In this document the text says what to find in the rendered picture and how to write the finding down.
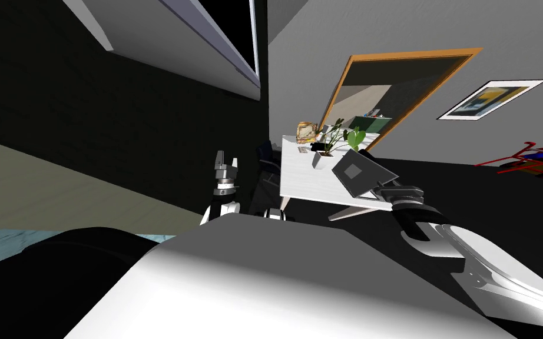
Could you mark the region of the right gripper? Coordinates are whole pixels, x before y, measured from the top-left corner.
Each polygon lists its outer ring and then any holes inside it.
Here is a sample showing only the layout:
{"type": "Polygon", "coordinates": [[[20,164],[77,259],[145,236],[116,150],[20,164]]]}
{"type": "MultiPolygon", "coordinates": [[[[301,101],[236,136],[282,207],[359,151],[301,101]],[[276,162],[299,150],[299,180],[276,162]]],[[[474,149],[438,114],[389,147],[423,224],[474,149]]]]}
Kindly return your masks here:
{"type": "Polygon", "coordinates": [[[373,189],[399,176],[352,149],[332,168],[332,172],[353,198],[379,198],[373,189]]]}

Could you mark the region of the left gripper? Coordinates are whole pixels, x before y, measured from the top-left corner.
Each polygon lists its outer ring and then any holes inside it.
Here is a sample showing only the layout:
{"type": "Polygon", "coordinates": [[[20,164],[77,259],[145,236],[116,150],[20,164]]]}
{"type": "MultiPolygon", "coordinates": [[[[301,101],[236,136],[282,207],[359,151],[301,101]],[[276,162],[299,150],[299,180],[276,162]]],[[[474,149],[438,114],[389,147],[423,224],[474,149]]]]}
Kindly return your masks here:
{"type": "Polygon", "coordinates": [[[233,183],[237,178],[238,158],[233,158],[231,165],[224,163],[224,151],[218,150],[214,164],[214,177],[219,183],[233,183]]]}

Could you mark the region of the green plant in white pot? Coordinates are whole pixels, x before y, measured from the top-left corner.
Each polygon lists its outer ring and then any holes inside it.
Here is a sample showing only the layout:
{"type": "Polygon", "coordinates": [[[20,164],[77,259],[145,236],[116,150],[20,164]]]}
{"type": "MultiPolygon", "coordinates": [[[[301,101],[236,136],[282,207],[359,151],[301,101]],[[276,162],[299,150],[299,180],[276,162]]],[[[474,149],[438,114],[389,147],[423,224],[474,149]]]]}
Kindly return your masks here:
{"type": "Polygon", "coordinates": [[[360,151],[360,144],[366,138],[366,131],[360,127],[354,127],[351,131],[342,129],[343,118],[339,118],[332,127],[323,132],[320,142],[322,149],[315,149],[312,167],[316,170],[323,169],[333,158],[333,151],[341,147],[349,146],[354,152],[360,151]]]}

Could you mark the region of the black office chair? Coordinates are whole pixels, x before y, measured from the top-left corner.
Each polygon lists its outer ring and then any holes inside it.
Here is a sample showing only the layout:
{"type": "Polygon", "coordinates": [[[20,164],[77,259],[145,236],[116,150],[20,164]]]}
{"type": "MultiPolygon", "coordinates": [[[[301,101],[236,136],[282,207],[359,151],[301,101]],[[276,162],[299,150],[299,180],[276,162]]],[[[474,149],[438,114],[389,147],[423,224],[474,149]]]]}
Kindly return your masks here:
{"type": "Polygon", "coordinates": [[[280,174],[281,161],[274,157],[270,141],[265,141],[256,148],[258,170],[256,186],[251,193],[250,212],[262,216],[268,208],[277,208],[281,202],[280,174]]]}

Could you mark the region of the white table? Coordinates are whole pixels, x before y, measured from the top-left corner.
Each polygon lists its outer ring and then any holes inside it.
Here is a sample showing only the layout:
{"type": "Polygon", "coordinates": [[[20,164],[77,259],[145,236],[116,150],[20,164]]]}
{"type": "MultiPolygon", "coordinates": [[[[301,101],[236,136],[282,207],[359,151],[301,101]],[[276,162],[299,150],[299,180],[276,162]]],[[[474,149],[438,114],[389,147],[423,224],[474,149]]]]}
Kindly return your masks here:
{"type": "Polygon", "coordinates": [[[364,200],[353,198],[332,173],[334,167],[349,149],[347,145],[333,151],[333,158],[322,169],[313,167],[314,152],[301,153],[295,136],[282,136],[280,174],[281,210],[285,210],[292,198],[330,204],[345,205],[346,209],[328,216],[336,221],[374,211],[391,211],[392,204],[382,199],[364,200]]]}

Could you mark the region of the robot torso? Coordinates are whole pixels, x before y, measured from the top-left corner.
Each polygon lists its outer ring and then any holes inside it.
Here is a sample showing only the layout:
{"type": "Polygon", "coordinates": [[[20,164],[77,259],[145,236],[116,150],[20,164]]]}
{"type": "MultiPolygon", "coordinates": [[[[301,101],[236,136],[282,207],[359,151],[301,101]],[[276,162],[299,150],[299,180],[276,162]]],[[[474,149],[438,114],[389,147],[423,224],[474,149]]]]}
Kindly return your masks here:
{"type": "Polygon", "coordinates": [[[230,213],[146,253],[64,339],[515,339],[344,230],[230,213]]]}

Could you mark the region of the framed yellow and blue picture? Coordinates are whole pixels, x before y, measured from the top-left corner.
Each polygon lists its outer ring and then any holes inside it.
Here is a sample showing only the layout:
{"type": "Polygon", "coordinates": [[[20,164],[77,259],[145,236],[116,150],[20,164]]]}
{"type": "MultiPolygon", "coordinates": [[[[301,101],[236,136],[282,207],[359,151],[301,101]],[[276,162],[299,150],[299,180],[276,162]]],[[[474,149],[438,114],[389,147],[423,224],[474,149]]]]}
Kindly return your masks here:
{"type": "Polygon", "coordinates": [[[543,79],[489,81],[438,117],[445,121],[478,121],[543,84],[543,79]]]}

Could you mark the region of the red frame cart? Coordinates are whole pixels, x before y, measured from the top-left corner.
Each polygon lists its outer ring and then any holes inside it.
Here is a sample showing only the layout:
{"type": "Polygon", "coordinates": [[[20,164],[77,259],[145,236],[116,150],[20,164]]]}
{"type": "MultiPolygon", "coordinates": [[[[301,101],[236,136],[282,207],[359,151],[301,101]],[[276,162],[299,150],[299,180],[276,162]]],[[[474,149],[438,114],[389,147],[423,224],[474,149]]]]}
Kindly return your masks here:
{"type": "Polygon", "coordinates": [[[475,164],[475,167],[505,161],[507,159],[513,159],[514,161],[512,162],[500,165],[499,167],[503,168],[503,170],[498,171],[498,174],[517,170],[529,170],[534,172],[537,178],[543,178],[543,147],[536,148],[536,143],[534,142],[525,142],[525,145],[526,147],[519,150],[514,155],[475,164]]]}

